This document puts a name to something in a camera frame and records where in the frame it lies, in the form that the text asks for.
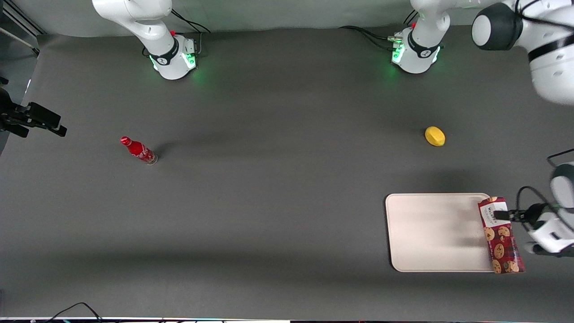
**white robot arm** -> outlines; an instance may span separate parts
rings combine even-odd
[[[574,257],[574,162],[559,165],[552,162],[552,158],[571,152],[574,149],[547,158],[554,168],[550,188],[556,203],[549,202],[533,187],[524,186],[518,190],[516,210],[494,213],[500,220],[521,222],[534,240],[527,248],[537,255]],[[521,210],[520,196],[526,189],[534,192],[544,203]]]
[[[160,20],[172,11],[172,0],[92,0],[92,4],[100,16],[139,38],[164,78],[180,79],[196,67],[193,40],[172,35]]]
[[[423,73],[434,63],[440,41],[450,26],[447,10],[484,8],[472,26],[475,44],[484,50],[525,48],[539,95],[555,103],[574,105],[572,0],[411,0],[411,4],[420,17],[414,29],[405,28],[395,34],[402,37],[402,42],[395,44],[391,60],[403,70]]]

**gray table surface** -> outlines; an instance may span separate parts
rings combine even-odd
[[[351,30],[207,34],[198,69],[170,82],[134,37],[44,40],[25,100],[69,131],[11,136],[0,158],[2,315],[84,301],[103,316],[572,321],[573,259],[523,251],[520,275],[390,264],[388,194],[550,196],[545,157],[573,143],[574,108],[536,95],[522,50],[480,51],[468,27],[444,41],[408,75]]]

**red coca-cola bottle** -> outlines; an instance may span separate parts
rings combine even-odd
[[[124,136],[120,139],[120,142],[122,145],[127,147],[130,154],[146,164],[153,165],[157,162],[157,155],[139,141],[133,141],[132,139]]]

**bottle label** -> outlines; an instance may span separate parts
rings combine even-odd
[[[146,146],[142,145],[142,152],[139,153],[139,155],[134,155],[135,157],[137,157],[138,159],[142,160],[143,162],[146,163],[151,163],[154,159],[154,154],[153,151],[149,150]]]

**white tray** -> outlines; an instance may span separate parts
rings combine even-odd
[[[493,272],[478,202],[483,193],[391,194],[393,267],[401,272]]]

